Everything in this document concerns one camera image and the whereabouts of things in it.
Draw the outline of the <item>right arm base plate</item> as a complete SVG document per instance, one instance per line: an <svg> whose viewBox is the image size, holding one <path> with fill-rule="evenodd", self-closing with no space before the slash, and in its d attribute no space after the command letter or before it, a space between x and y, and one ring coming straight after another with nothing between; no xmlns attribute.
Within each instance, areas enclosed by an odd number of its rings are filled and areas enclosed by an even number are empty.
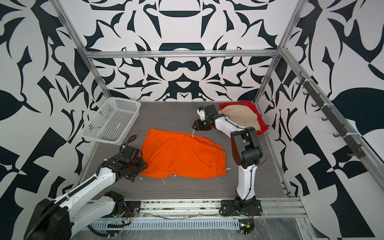
<svg viewBox="0 0 384 240"><path fill-rule="evenodd" d="M261 216L262 211L261 202L256 198L244 201L235 198L234 200L221 200L219 214L222 216L246 215L251 217Z"/></svg>

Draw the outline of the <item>aluminium frame right post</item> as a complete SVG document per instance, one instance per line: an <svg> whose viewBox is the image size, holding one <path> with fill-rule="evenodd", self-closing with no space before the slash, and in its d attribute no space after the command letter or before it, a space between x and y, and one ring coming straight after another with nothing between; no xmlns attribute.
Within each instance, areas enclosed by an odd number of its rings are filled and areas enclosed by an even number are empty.
<svg viewBox="0 0 384 240"><path fill-rule="evenodd" d="M254 104L257 105L259 100L261 99L262 95L263 95L263 92L266 90L266 87L272 77L272 73L274 72L274 70L276 69L281 57L282 57L282 50L283 48L286 47L292 33L293 33L293 30L294 28L297 26L298 22L299 22L299 19L301 17L301 14L305 8L305 5L308 3L308 0L300 0L297 2L295 8L294 8L294 12L288 22L288 25L286 27L286 30L284 31L284 34L283 34L283 37L282 37L282 40L281 42L279 43L277 49L276 49L276 54L274 55L273 57L273 60L268 68L268 71L266 73L266 75L264 76L263 80L262 80L262 83L261 83L261 86L254 98Z"/></svg>

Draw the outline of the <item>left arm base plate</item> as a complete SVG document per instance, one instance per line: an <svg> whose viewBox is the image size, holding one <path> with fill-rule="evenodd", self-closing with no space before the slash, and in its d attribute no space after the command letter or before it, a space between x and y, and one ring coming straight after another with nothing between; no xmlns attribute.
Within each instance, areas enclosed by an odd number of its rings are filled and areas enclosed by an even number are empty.
<svg viewBox="0 0 384 240"><path fill-rule="evenodd" d="M119 201L115 205L114 215L122 218L137 216L141 211L141 201Z"/></svg>

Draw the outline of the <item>beige shorts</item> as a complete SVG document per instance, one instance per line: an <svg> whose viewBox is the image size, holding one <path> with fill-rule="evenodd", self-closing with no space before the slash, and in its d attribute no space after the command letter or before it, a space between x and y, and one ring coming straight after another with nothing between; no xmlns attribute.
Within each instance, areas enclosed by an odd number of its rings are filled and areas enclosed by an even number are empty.
<svg viewBox="0 0 384 240"><path fill-rule="evenodd" d="M218 113L225 115L230 121L238 126L245 128L253 127L256 131L262 129L258 116L247 106L229 105L219 110Z"/></svg>

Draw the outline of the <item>black hook rack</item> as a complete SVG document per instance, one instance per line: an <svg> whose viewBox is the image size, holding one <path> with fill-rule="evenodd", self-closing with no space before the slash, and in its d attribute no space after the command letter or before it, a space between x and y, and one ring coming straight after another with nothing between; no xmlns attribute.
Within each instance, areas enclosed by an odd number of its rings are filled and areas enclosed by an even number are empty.
<svg viewBox="0 0 384 240"><path fill-rule="evenodd" d="M357 140L357 135L355 131L353 131L350 127L347 126L346 121L342 117L340 111L336 108L336 106L331 103L329 98L325 96L322 90L318 87L316 82L313 79L307 79L300 72L300 80L297 85L302 85L306 92L304 95L311 96L315 101L315 104L312 105L314 108L318 108L323 112L325 118L322 118L322 121L330 122L337 134L333 134L334 138L342 138L347 146L352 151L351 153L347 153L349 157L357 157L361 159L365 157L367 154L363 150L363 145L360 141Z"/></svg>

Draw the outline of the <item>aluminium frame left post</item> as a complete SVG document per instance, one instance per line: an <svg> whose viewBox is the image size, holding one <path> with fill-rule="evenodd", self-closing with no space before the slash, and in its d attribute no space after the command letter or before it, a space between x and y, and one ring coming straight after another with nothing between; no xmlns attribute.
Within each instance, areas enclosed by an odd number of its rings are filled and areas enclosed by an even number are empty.
<svg viewBox="0 0 384 240"><path fill-rule="evenodd" d="M73 41L75 47L77 48L80 56L82 57L84 63L86 64L87 68L89 69L90 73L92 74L92 76L96 80L102 93L104 94L104 96L106 98L112 97L109 89L107 88L107 85L105 84L103 78L99 74L96 66L87 57L87 50L85 49L85 46L83 45L83 42L82 42L80 36L78 35L78 33L75 29L75 26L73 25L68 14L66 13L64 6L58 0L50 0L49 2L52 4L53 9L57 13L59 20L61 21L63 26L66 28L71 40Z"/></svg>

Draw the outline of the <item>aluminium frame post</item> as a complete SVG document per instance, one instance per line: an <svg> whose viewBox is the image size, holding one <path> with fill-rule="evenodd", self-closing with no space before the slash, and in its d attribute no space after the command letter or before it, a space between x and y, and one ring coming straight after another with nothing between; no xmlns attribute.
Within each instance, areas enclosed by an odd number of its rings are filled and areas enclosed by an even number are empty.
<svg viewBox="0 0 384 240"><path fill-rule="evenodd" d="M264 76L263 80L262 80L262 83L261 83L261 86L254 98L254 104L257 105L259 100L261 99L262 95L263 95L263 92L266 90L266 87L272 77L272 73L274 72L274 70L276 69L281 57L282 57L282 50L283 48L286 47L292 33L293 33L293 30L294 28L297 26L298 22L299 22L299 19L301 17L301 14L305 8L305 5L308 3L308 0L300 0L297 2L295 8L294 8L294 12L288 22L288 25L286 27L286 30L284 31L284 34L283 34L283 37L282 37L282 40L281 42L279 43L277 49L276 49L276 54L274 55L273 57L273 60L268 68L268 71L266 73L266 75Z"/></svg>
<svg viewBox="0 0 384 240"><path fill-rule="evenodd" d="M105 84L103 78L99 74L96 66L87 57L87 50L85 49L85 46L83 45L83 42L82 42L80 36L78 35L78 33L75 29L75 26L73 25L68 14L66 13L64 6L58 0L50 0L49 2L52 4L53 9L57 13L59 20L61 21L63 26L66 28L71 40L73 41L75 47L77 48L80 56L82 57L84 63L86 64L87 68L89 69L90 73L92 74L92 76L96 80L102 93L104 94L104 96L106 98L112 97L109 89L107 88L107 85Z"/></svg>

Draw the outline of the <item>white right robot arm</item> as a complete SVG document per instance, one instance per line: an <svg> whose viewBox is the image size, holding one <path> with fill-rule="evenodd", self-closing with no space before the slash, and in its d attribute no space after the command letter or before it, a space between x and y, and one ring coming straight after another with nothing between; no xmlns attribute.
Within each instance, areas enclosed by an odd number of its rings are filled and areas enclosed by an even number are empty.
<svg viewBox="0 0 384 240"><path fill-rule="evenodd" d="M199 119L193 124L195 131L216 129L231 139L232 156L238 166L239 180L235 206L247 209L255 205L256 170L263 157L258 139L258 116L248 107L229 105L217 110L214 105L199 107Z"/></svg>

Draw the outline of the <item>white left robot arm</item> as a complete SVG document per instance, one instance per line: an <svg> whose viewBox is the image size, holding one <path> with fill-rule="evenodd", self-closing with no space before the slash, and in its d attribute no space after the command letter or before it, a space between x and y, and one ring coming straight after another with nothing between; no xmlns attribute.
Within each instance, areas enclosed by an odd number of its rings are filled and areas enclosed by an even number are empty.
<svg viewBox="0 0 384 240"><path fill-rule="evenodd" d="M34 209L25 240L69 240L101 217L120 217L125 198L109 191L93 203L102 190L125 178L134 182L147 168L140 149L124 144L112 158L104 160L87 180L53 200L44 199Z"/></svg>

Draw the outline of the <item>aluminium frame horizontal bar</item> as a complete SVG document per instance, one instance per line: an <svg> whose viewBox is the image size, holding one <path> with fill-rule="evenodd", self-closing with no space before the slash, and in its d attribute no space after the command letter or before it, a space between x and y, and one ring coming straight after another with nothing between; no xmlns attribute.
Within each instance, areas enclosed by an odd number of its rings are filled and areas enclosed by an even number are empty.
<svg viewBox="0 0 384 240"><path fill-rule="evenodd" d="M273 57L276 50L185 50L185 51L87 51L89 59L188 58L188 57Z"/></svg>

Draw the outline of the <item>orange shorts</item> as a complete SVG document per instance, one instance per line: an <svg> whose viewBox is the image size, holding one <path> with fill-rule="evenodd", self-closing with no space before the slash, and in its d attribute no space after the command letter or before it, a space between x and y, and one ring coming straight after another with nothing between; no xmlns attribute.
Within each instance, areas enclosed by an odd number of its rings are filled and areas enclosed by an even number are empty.
<svg viewBox="0 0 384 240"><path fill-rule="evenodd" d="M150 129L141 151L148 165L142 176L211 179L226 174L226 152L201 136Z"/></svg>

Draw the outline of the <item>aluminium frame right side bar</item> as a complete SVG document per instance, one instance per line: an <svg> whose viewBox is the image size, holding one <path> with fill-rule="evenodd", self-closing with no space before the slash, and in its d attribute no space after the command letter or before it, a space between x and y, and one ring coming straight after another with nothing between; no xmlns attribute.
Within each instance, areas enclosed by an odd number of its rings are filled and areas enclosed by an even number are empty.
<svg viewBox="0 0 384 240"><path fill-rule="evenodd" d="M371 148L362 135L352 127L336 105L326 96L316 81L309 76L289 50L286 48L279 48L278 53L299 78L296 85L305 90L303 92L305 96L310 96L315 101L315 104L312 105L312 107L321 110L325 115L325 117L322 118L322 121L330 122L335 128L337 133L334 134L334 137L343 139L352 150L352 154L348 154L348 156L357 157L379 187L383 189L384 163L379 155L373 148Z"/></svg>

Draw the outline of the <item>white plastic laundry basket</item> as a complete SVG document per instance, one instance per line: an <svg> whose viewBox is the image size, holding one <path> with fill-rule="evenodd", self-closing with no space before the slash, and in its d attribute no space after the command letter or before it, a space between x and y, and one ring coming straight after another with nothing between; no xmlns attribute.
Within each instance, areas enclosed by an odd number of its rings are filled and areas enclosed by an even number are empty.
<svg viewBox="0 0 384 240"><path fill-rule="evenodd" d="M111 97L90 118L82 129L88 141L121 145L139 116L141 103Z"/></svg>

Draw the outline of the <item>aluminium mounting rail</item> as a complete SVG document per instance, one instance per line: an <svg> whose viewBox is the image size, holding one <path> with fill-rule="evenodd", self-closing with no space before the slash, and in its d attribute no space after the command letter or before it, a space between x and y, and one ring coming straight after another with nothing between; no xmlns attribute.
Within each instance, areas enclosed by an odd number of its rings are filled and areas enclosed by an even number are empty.
<svg viewBox="0 0 384 240"><path fill-rule="evenodd" d="M100 218L116 218L118 220L134 218L150 219L197 219L197 218L305 218L307 212L298 198L262 198L258 199L262 206L261 216L222 216L219 214L221 199L153 199L141 200L141 211L135 217L122 218L114 215L116 202L110 197L86 202L80 205L76 200L65 200L60 204L69 212L71 220L89 217L91 222Z"/></svg>

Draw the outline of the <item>red shorts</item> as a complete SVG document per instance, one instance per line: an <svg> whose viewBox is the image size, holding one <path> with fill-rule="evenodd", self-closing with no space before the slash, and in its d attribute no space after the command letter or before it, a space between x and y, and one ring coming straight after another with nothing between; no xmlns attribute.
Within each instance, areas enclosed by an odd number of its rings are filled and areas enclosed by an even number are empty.
<svg viewBox="0 0 384 240"><path fill-rule="evenodd" d="M256 131L257 135L262 135L263 133L265 133L269 129L267 127L267 125L265 124L264 120L262 119L262 116L259 113L259 111L257 110L256 106L252 102L245 101L245 102L222 103L222 104L220 104L220 110L223 109L226 106L229 106L229 105L243 105L243 106L247 106L254 113L256 113L256 115L258 116L259 123L260 123L261 128L262 128L260 131Z"/></svg>

